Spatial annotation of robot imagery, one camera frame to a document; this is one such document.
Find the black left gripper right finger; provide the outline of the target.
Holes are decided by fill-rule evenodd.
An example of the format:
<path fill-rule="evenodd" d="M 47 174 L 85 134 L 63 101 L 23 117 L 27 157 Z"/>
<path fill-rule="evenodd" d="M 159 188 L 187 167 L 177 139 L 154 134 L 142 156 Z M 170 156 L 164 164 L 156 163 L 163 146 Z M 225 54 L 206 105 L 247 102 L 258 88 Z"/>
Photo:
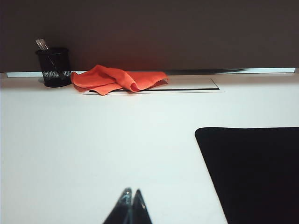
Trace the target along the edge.
<path fill-rule="evenodd" d="M 135 193 L 132 205 L 132 223 L 133 224 L 152 224 L 147 206 L 143 199 L 141 191 L 138 189 Z"/>

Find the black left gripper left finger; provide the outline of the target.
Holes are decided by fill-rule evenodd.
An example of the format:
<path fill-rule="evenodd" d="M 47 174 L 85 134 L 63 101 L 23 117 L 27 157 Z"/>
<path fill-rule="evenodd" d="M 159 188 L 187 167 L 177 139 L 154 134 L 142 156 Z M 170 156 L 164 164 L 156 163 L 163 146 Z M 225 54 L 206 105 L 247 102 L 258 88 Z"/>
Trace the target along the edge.
<path fill-rule="evenodd" d="M 104 224 L 132 223 L 132 189 L 125 188 L 118 198 L 114 208 L 109 213 Z"/>

